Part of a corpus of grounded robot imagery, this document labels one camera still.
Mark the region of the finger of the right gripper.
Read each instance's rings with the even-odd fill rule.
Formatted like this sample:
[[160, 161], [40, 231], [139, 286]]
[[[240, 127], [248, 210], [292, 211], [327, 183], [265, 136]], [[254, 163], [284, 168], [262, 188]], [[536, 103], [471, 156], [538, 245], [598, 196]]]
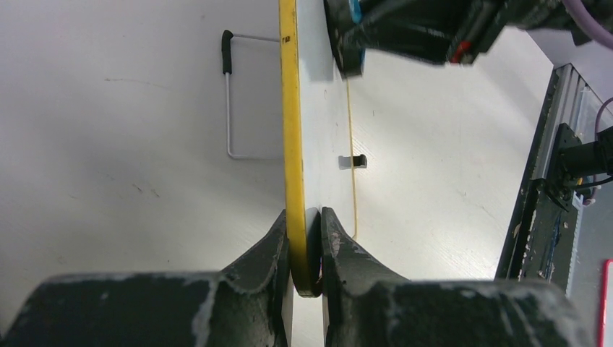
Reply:
[[356, 22], [384, 16], [425, 25], [459, 25], [470, 17], [470, 1], [359, 1]]
[[356, 30], [356, 42], [367, 50], [383, 51], [441, 65], [447, 62], [447, 50], [459, 25], [425, 25], [384, 16], [374, 22], [362, 22]]

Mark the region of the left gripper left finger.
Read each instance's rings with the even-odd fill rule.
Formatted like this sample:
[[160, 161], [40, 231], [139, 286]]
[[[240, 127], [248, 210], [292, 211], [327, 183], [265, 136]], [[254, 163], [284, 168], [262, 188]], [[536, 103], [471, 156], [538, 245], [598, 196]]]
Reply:
[[43, 281], [3, 346], [289, 346], [286, 217], [219, 271], [88, 273]]

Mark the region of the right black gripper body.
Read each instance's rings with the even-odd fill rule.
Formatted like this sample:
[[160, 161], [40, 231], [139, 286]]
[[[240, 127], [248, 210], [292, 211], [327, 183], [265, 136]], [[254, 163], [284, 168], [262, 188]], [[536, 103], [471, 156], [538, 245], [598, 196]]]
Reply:
[[514, 16], [520, 1], [471, 1], [447, 50], [450, 64], [472, 65]]

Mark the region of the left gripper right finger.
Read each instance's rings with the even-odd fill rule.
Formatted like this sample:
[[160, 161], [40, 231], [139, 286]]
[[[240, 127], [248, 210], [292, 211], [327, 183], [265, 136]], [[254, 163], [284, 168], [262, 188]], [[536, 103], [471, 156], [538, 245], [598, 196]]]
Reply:
[[411, 281], [321, 212], [327, 346], [592, 346], [575, 307], [542, 281]]

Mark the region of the blue whiteboard eraser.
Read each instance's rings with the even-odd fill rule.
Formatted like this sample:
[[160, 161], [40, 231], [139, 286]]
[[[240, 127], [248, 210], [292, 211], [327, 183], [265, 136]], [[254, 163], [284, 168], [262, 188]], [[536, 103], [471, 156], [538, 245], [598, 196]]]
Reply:
[[358, 0], [324, 0], [327, 34], [335, 65], [343, 80], [363, 74], [365, 49], [355, 39], [363, 19]]

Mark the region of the yellow framed whiteboard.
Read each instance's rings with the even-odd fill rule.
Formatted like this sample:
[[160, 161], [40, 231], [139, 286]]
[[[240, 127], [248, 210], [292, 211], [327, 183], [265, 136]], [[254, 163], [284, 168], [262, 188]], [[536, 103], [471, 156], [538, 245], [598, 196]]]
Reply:
[[293, 284], [318, 297], [320, 221], [357, 232], [348, 85], [330, 48], [323, 1], [279, 1], [286, 230]]

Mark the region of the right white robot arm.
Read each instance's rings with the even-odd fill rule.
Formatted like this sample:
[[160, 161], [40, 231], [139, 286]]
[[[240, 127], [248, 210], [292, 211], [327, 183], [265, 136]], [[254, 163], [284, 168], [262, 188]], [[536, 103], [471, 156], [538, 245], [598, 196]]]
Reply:
[[427, 64], [472, 64], [505, 27], [571, 34], [591, 42], [564, 1], [324, 1], [339, 69], [361, 74], [368, 50]]

